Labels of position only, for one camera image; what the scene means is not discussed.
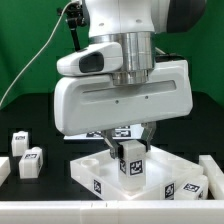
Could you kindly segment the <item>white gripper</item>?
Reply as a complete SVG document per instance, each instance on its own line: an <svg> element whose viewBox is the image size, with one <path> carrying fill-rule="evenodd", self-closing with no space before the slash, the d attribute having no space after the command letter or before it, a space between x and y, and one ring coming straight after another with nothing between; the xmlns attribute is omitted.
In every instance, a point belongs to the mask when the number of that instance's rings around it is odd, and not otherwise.
<svg viewBox="0 0 224 224"><path fill-rule="evenodd" d="M185 60L158 63L144 84L115 86L109 75L64 77L54 93L56 128L67 136L102 131L113 159L120 157L114 129L141 124L148 152L156 122L190 113L193 106Z"/></svg>

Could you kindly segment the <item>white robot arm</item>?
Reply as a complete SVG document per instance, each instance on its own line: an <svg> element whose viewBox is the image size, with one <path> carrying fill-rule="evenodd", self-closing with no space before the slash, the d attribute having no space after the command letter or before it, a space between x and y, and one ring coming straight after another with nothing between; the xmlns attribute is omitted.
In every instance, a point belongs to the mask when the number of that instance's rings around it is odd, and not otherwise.
<svg viewBox="0 0 224 224"><path fill-rule="evenodd" d="M188 62L158 55L154 36L182 33L202 17L207 0L83 0L89 45L57 61L57 129L73 136L102 133L112 158L124 146L112 131L185 116L192 109Z"/></svg>

